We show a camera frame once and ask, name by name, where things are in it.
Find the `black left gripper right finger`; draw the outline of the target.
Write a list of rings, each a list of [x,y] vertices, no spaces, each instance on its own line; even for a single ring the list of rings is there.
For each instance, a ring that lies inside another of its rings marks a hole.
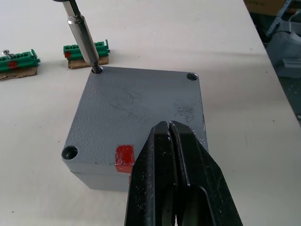
[[[182,123],[169,124],[178,176],[177,224],[241,226],[221,168]]]

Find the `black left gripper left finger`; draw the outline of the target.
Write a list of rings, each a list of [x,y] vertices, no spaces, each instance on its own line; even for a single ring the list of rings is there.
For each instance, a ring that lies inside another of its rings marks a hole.
[[[126,226],[173,226],[178,190],[175,153],[167,122],[154,126],[131,173]]]

